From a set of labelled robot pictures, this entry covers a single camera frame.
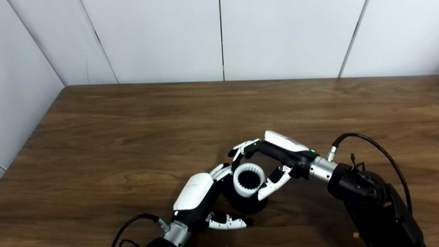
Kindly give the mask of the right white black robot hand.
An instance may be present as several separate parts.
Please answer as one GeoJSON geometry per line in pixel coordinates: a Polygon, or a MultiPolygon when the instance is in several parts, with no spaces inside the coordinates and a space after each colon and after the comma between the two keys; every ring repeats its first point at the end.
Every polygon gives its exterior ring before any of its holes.
{"type": "Polygon", "coordinates": [[[311,165],[318,157],[317,153],[303,144],[274,131],[265,131],[264,136],[264,140],[254,139],[240,143],[227,154],[233,159],[232,171],[240,166],[242,158],[251,158],[257,152],[281,162],[282,166],[273,171],[257,192],[251,194],[251,198],[258,201],[281,188],[290,178],[309,180],[311,165]]]}

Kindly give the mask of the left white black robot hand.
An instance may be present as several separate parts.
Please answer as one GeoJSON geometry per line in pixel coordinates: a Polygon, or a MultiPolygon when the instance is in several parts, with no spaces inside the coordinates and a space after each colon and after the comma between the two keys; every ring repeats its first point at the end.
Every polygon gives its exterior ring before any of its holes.
{"type": "Polygon", "coordinates": [[[231,230],[253,226],[250,217],[239,218],[213,209],[232,176],[229,164],[219,164],[209,173],[191,176],[174,203],[171,223],[184,227],[192,236],[208,228],[231,230]]]}

